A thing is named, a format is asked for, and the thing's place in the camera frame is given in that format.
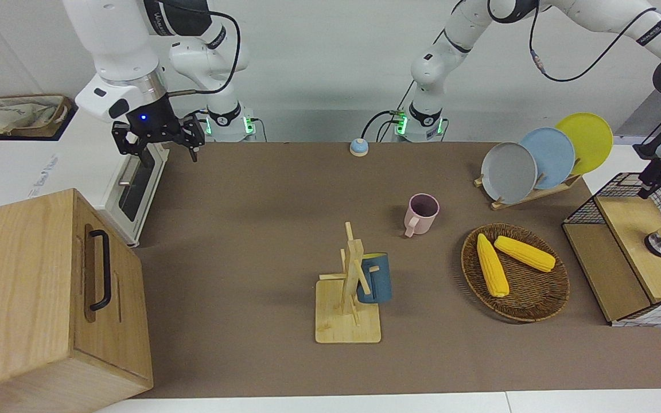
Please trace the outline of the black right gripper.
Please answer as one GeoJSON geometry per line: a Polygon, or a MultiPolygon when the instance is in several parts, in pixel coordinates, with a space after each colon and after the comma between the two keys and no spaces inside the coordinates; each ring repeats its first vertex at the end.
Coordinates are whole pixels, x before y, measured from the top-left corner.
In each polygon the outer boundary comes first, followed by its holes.
{"type": "Polygon", "coordinates": [[[167,96],[126,113],[126,119],[112,123],[112,137],[121,154],[137,156],[144,168],[150,168],[149,143],[176,143],[189,149],[192,162],[199,161],[204,129],[194,113],[178,118],[167,96]]]}

